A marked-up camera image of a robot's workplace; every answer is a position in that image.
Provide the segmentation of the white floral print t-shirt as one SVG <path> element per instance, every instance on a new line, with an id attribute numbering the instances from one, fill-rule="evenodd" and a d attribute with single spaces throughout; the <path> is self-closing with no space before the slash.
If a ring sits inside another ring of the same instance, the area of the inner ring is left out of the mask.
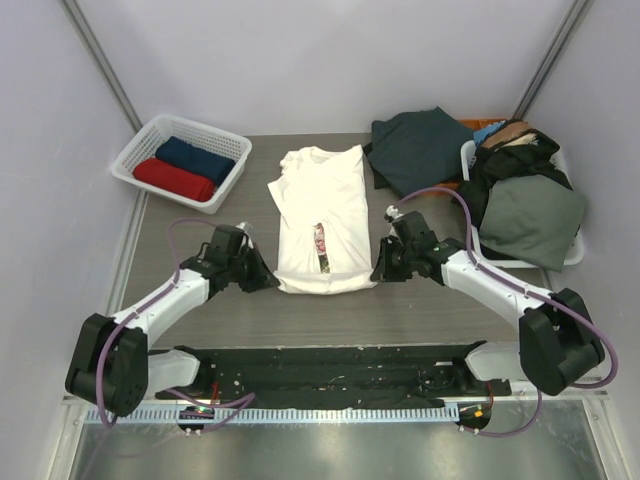
<path id="1" fill-rule="evenodd" d="M 360 145 L 305 147 L 280 161 L 281 175 L 268 184 L 280 216 L 280 291 L 335 295 L 376 285 L 363 161 Z"/>

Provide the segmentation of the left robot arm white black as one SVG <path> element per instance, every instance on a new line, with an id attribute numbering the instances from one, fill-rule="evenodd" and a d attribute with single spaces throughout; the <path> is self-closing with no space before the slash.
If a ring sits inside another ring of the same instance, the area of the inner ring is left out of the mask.
<path id="1" fill-rule="evenodd" d="M 185 346 L 165 353 L 151 349 L 171 326 L 231 284 L 245 293 L 279 285 L 246 222 L 215 226 L 196 255 L 179 262 L 166 282 L 134 305 L 110 316 L 88 317 L 72 355 L 66 391 L 95 405 L 106 427 L 158 393 L 205 397 L 215 377 L 207 356 Z"/>

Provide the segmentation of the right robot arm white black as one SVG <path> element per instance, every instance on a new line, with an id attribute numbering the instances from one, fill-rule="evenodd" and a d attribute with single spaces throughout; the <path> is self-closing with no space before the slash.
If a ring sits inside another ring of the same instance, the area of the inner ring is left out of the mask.
<path id="1" fill-rule="evenodd" d="M 576 292 L 531 286 L 472 260 L 461 242 L 438 240 L 417 211 L 401 214 L 390 207 L 385 219 L 391 230 L 380 241 L 372 281 L 406 282 L 419 275 L 471 297 L 517 332 L 515 342 L 480 340 L 468 348 L 451 371 L 460 393 L 475 394 L 489 380 L 515 380 L 556 396 L 604 361 L 605 348 Z"/>

